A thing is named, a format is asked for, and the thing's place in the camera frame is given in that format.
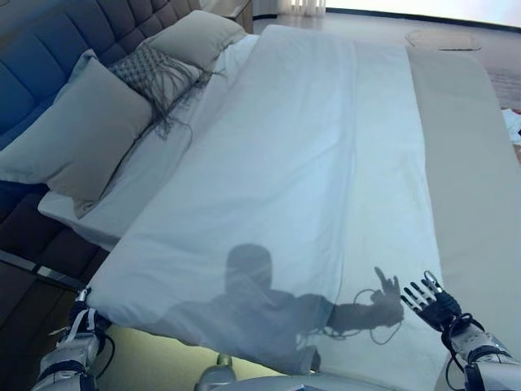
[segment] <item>gray tufted headboard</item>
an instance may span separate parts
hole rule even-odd
[[[0,150],[50,106],[85,50],[113,63],[194,9],[199,0],[71,0],[15,39],[0,51]]]
[[[51,105],[83,51],[112,63],[194,9],[199,0],[67,0],[0,50],[0,151]],[[37,211],[46,190],[0,181],[0,252],[79,278],[106,253]]]

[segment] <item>curtain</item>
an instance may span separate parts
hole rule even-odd
[[[323,16],[326,13],[326,0],[278,0],[278,13]]]

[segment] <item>textured pillow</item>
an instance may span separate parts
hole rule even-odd
[[[151,105],[91,59],[60,99],[0,152],[0,180],[47,183],[75,200],[97,201],[151,120]]]
[[[109,70],[148,99],[154,109],[153,120],[160,123],[161,135],[168,134],[172,127],[169,113],[202,73],[147,44],[111,65]]]
[[[204,11],[192,11],[148,43],[183,63],[211,71],[219,54],[246,35],[244,29],[231,20]]]

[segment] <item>bed sheet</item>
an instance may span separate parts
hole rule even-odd
[[[124,158],[98,205],[78,219],[72,199],[49,191],[38,205],[40,213],[70,226],[83,238],[110,251],[128,230],[148,201],[177,168],[186,149],[198,142],[211,123],[222,98],[233,84],[258,36],[249,35],[223,51],[204,90],[192,90],[172,116],[178,123],[166,140],[151,130]]]
[[[404,313],[396,285],[379,300],[375,266],[401,283],[440,273],[405,49],[268,27],[202,143],[93,277],[89,304],[285,373],[306,372],[317,348],[325,371],[433,388],[439,336]],[[388,345],[371,341],[396,327]]]

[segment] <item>floor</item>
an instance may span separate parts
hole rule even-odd
[[[408,45],[405,35],[415,29],[464,31],[472,33],[483,47],[480,51],[467,52],[469,55],[476,57],[487,70],[499,70],[501,75],[502,70],[509,72],[508,82],[512,82],[511,79],[514,78],[514,82],[519,81],[521,85],[521,34],[412,20],[340,14],[327,14],[321,20],[289,16],[257,20],[254,23],[254,33],[261,33],[269,24],[319,29],[358,41],[400,45]],[[188,347],[176,340],[150,336],[144,332],[112,327],[109,334],[116,340],[116,355],[106,374],[99,380],[101,391],[117,389],[191,391],[204,369],[213,365],[217,359],[217,354],[211,350]],[[97,360],[94,370],[99,371],[106,359],[107,352],[104,352]],[[239,379],[277,375],[270,369],[243,360],[234,360],[234,368]]]

